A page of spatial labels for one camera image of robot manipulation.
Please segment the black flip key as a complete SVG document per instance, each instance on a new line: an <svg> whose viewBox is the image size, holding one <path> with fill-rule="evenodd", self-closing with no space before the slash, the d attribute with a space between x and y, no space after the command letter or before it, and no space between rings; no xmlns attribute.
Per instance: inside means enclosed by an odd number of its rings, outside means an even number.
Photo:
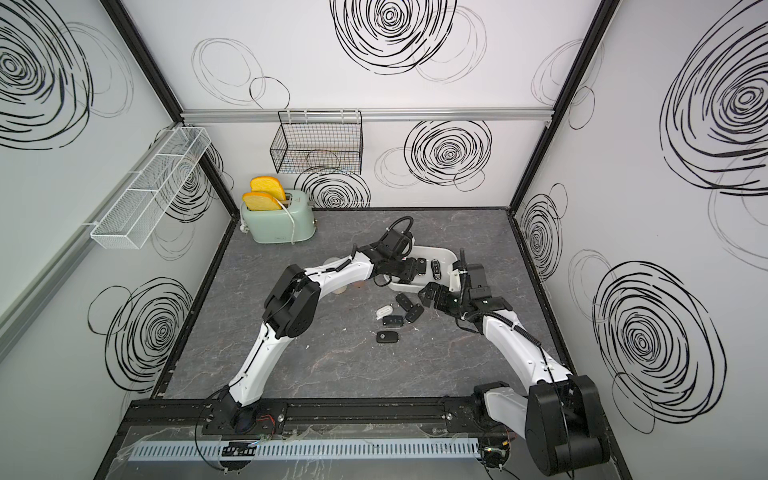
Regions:
<svg viewBox="0 0 768 480"><path fill-rule="evenodd" d="M395 297L395 300L405 312L409 312L411 309L414 308L414 303L408 298L408 296L405 293L398 293Z"/></svg>
<svg viewBox="0 0 768 480"><path fill-rule="evenodd" d="M414 323L422 316L424 311L425 309L421 304L416 304L406 312L405 319L408 323Z"/></svg>

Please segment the chrome-trimmed porsche key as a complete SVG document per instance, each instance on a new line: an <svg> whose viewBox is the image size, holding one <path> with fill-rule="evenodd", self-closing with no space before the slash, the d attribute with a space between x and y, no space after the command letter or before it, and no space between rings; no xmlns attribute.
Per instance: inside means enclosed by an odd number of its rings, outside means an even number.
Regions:
<svg viewBox="0 0 768 480"><path fill-rule="evenodd" d="M442 269L441 269L441 263L437 259L433 259L430 262L430 268L432 272L432 277L436 282L439 282L442 279Z"/></svg>

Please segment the white storage box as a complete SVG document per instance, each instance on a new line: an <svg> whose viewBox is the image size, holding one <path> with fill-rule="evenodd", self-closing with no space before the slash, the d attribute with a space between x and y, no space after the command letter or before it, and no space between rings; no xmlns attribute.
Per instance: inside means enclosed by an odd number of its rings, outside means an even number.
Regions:
<svg viewBox="0 0 768 480"><path fill-rule="evenodd" d="M438 247L414 246L408 257L415 258L417 261L420 259L425 260L423 273L418 273L410 283L401 283L395 278L387 285L389 289L396 292L417 294L430 282L436 282L448 287L452 293L459 291L459 274L454 269L454 263L458 261L458 257L451 250ZM440 278L438 280L433 275L433 261L439 263Z"/></svg>

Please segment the white key fob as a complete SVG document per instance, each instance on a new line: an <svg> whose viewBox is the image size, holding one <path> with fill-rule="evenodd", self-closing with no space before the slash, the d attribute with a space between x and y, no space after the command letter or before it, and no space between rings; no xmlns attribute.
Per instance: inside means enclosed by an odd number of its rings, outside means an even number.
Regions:
<svg viewBox="0 0 768 480"><path fill-rule="evenodd" d="M391 315L393 313L394 309L391 305L385 305L383 307L380 307L376 310L375 315L377 320L381 320L384 317Z"/></svg>

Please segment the black three-button key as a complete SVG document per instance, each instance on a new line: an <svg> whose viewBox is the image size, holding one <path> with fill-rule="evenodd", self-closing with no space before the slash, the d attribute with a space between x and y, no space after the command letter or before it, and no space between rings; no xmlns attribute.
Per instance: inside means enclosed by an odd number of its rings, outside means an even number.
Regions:
<svg viewBox="0 0 768 480"><path fill-rule="evenodd" d="M381 321L382 325L388 328L401 328L405 324L405 319L401 315L386 315Z"/></svg>

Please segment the black vw key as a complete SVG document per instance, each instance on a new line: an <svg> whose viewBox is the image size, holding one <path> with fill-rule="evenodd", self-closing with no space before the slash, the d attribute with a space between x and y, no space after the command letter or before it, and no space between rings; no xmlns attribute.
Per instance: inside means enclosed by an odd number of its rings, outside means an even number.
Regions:
<svg viewBox="0 0 768 480"><path fill-rule="evenodd" d="M394 330L382 330L376 333L376 342L378 344L395 344L399 339L399 333Z"/></svg>

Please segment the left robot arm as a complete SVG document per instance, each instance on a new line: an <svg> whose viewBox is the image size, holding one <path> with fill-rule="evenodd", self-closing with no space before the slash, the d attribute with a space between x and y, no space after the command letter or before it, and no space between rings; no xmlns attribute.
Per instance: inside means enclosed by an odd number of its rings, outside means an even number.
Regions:
<svg viewBox="0 0 768 480"><path fill-rule="evenodd" d="M319 301L326 295L379 275L411 281L418 274L411 228L403 216L375 242L358 247L318 267L292 264L284 270L264 302L264 314L253 347L234 378L222 389L220 401L233 417L258 402L266 382L287 346L311 326Z"/></svg>

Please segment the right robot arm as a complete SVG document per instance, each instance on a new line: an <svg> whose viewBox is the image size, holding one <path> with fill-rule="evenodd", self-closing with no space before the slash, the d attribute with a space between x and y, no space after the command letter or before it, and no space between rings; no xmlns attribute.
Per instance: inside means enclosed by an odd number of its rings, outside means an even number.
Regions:
<svg viewBox="0 0 768 480"><path fill-rule="evenodd" d="M608 462L611 450L605 414L595 383L575 375L549 355L526 330L509 302L491 294L484 267L464 253L452 264L458 286L427 284L422 302L466 322L494 345L525 392L498 384L479 389L480 407L490 420L525 439L535 465L546 476Z"/></svg>

